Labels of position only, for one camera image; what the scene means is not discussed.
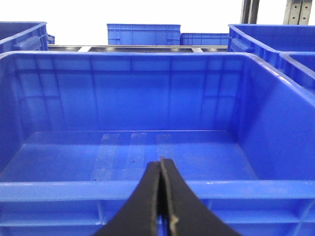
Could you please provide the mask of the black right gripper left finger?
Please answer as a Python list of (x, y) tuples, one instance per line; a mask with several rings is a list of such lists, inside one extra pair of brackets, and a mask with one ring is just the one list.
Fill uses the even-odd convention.
[(117, 212), (95, 236), (156, 236), (159, 162), (150, 162), (137, 187)]

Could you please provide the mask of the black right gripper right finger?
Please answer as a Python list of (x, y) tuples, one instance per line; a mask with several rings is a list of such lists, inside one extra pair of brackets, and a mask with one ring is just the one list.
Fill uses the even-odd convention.
[(169, 236), (239, 236), (194, 194), (171, 159), (161, 159), (160, 203)]

